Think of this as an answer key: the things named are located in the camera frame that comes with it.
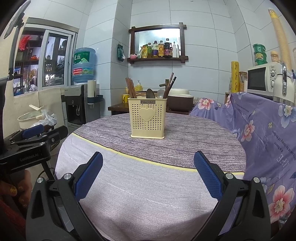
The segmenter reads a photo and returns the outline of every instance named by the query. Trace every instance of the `round table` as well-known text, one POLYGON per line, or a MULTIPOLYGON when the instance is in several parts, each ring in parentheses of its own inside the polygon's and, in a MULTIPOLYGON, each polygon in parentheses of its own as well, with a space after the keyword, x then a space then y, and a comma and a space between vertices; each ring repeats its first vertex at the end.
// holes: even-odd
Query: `round table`
POLYGON ((161 140, 132 138, 129 114, 83 125, 64 141, 56 173, 73 173, 101 152, 103 167, 80 201, 95 227, 114 241, 187 241, 217 203, 194 167, 199 150, 242 178, 246 154, 231 132, 209 119, 172 113, 161 140))

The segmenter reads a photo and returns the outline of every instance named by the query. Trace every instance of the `metal screw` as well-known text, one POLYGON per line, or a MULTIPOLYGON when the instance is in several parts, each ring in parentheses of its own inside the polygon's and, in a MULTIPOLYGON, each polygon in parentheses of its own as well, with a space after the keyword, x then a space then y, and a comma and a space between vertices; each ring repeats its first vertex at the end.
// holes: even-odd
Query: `metal screw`
POLYGON ((66 173, 65 175, 64 175, 64 179, 66 179, 66 180, 68 180, 68 179, 70 179, 71 178, 71 173, 66 173))
POLYGON ((260 182, 260 179, 257 178, 257 177, 254 177, 253 180, 254 180, 254 182, 256 182, 256 183, 259 183, 259 182, 260 182))
POLYGON ((231 173, 226 173, 225 176, 226 176, 227 179, 232 179, 233 178, 233 175, 231 173))
POLYGON ((40 178, 37 179, 37 182, 38 182, 38 183, 42 183, 43 180, 44 180, 44 179, 43 179, 42 177, 40 177, 40 178))

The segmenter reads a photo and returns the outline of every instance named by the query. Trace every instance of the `microwave knob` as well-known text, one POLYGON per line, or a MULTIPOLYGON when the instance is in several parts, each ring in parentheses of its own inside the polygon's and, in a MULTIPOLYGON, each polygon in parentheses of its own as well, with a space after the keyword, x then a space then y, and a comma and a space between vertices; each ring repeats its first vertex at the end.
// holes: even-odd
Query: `microwave knob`
POLYGON ((274 71, 274 69, 270 72, 271 76, 274 77, 276 75, 276 72, 274 71))

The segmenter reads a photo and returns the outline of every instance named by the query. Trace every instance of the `blue gripper pad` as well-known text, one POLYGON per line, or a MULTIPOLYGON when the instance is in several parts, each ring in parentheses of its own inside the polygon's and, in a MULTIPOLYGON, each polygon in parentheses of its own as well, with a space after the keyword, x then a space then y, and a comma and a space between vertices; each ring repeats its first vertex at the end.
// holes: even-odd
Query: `blue gripper pad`
POLYGON ((212 198, 216 198, 218 201, 222 198, 222 184, 217 175, 214 173, 210 167, 209 160, 201 154, 201 152, 196 152, 194 155, 194 165, 197 169, 199 175, 201 176, 203 182, 205 183, 209 193, 212 198))
POLYGON ((77 202, 86 197, 94 180, 99 174, 103 166, 103 156, 100 152, 96 152, 86 164, 87 167, 76 181, 75 184, 75 198, 77 202))
POLYGON ((33 126, 29 129, 24 130, 24 132, 22 133, 22 137, 24 139, 29 139, 33 136, 41 134, 42 132, 44 132, 44 126, 40 124, 38 126, 33 126))

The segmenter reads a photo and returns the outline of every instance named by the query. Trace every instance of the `heart emblem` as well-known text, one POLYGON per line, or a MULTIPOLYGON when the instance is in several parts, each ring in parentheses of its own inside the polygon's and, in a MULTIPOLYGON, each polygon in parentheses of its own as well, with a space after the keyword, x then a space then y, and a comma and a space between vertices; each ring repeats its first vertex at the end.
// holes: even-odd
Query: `heart emblem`
POLYGON ((142 108, 139 110, 139 115, 144 121, 149 121, 155 115, 155 110, 142 108))

